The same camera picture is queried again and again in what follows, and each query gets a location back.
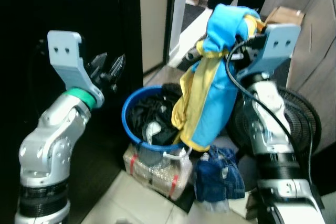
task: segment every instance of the red tape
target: red tape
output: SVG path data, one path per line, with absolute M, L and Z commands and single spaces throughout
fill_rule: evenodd
M 131 175 L 133 175 L 133 166 L 134 166 L 134 162 L 135 162 L 135 160 L 138 158 L 138 155 L 137 154 L 134 154 L 133 155 L 133 157 L 132 157 L 132 159 L 131 159 Z
M 173 182 L 172 182 L 172 188 L 170 189 L 170 192 L 169 192 L 169 197 L 173 195 L 176 185 L 177 185 L 177 181 L 178 181 L 178 175 L 175 175 L 173 178 Z

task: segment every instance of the blue laundry basket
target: blue laundry basket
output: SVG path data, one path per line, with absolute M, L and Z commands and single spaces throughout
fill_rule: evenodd
M 137 138 L 127 125 L 127 114 L 140 99 L 160 93 L 161 86 L 150 86 L 138 89 L 127 98 L 121 112 L 122 125 L 133 145 L 137 147 L 139 160 L 148 166 L 157 165 L 162 160 L 164 152 L 174 153 L 185 146 L 182 142 L 169 146 L 150 145 L 146 142 L 141 142 L 142 140 Z

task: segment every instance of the blue basket rim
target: blue basket rim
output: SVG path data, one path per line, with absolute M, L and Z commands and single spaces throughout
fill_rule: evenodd
M 129 104 L 130 102 L 137 97 L 140 93 L 146 92 L 148 90 L 153 90 L 153 89 L 161 89 L 161 85 L 155 85 L 155 86 L 148 86 L 148 87 L 143 87 L 140 88 L 136 91 L 134 91 L 125 101 L 123 107 L 122 107 L 122 111 L 121 111 L 121 121 L 122 121 L 122 125 L 127 133 L 127 135 L 131 138 L 132 142 L 135 142 L 135 144 L 139 144 L 140 142 L 142 142 L 142 140 L 140 140 L 138 137 L 136 137 L 130 130 L 130 128 L 127 125 L 127 121 L 126 121 L 126 110 L 129 108 Z M 177 150 L 179 148 L 183 148 L 185 145 L 183 142 L 180 142 L 178 144 L 174 144 L 174 145 L 169 145 L 169 146 L 160 146 L 160 145 L 150 145 L 146 142 L 142 142 L 141 146 L 144 148 L 147 148 L 151 151 L 157 151 L 157 152 L 170 152 L 173 150 Z

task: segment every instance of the denim jeans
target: denim jeans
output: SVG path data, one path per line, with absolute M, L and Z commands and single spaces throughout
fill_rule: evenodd
M 200 159 L 196 164 L 197 200 L 217 202 L 244 198 L 245 186 L 236 164 L 234 151 L 212 145 L 208 154 L 208 161 Z

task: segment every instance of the green ring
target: green ring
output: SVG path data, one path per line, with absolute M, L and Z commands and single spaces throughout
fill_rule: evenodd
M 92 110 L 96 106 L 95 98 L 89 92 L 83 89 L 72 88 L 64 92 L 64 94 L 73 95 L 74 97 L 79 98 L 89 107 L 90 110 Z

